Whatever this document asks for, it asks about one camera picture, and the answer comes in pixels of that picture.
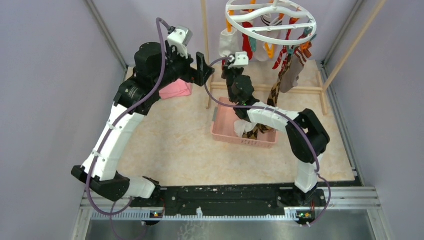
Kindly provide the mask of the brown argyle sock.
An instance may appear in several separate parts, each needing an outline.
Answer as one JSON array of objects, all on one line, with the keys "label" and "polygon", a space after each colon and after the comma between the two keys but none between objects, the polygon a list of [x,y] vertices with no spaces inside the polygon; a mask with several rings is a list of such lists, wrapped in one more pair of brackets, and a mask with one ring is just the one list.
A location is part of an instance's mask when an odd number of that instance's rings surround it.
[{"label": "brown argyle sock", "polygon": [[263,124],[257,124],[252,130],[243,133],[242,138],[257,140],[259,134],[267,134],[268,132],[273,131],[274,129]]},{"label": "brown argyle sock", "polygon": [[294,87],[294,80],[296,77],[293,76],[291,66],[293,57],[288,56],[286,58],[286,64],[282,68],[282,71],[278,74],[278,80],[271,88],[270,94],[267,99],[267,104],[272,107],[276,107],[280,93],[287,93]]}]

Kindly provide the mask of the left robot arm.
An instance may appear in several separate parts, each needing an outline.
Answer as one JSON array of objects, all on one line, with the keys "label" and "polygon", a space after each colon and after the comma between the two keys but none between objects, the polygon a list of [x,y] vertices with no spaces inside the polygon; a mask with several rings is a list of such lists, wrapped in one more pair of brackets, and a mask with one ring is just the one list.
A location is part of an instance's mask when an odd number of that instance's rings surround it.
[{"label": "left robot arm", "polygon": [[141,198],[149,207],[160,202],[159,183],[151,178],[125,177],[117,171],[126,145],[152,106],[161,97],[159,91],[182,80],[204,86],[214,73],[205,56],[196,53],[184,57],[176,45],[148,42],[134,55],[132,76],[118,88],[106,126],[92,153],[71,175],[98,195],[116,202],[124,197]]}]

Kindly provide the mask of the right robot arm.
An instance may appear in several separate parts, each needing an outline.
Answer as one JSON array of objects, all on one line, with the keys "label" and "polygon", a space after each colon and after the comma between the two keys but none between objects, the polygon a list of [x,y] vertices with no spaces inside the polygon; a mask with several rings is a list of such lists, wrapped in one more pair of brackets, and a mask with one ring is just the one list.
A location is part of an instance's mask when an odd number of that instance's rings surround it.
[{"label": "right robot arm", "polygon": [[244,74],[244,68],[225,64],[221,77],[226,82],[235,115],[253,126],[251,130],[243,131],[244,136],[253,138],[268,130],[287,136],[290,149],[299,160],[293,200],[299,206],[307,206],[314,198],[320,178],[321,157],[331,140],[323,124],[311,109],[296,112],[278,107],[283,87],[280,79],[273,85],[267,101],[262,102],[253,96],[255,89],[251,77]]}]

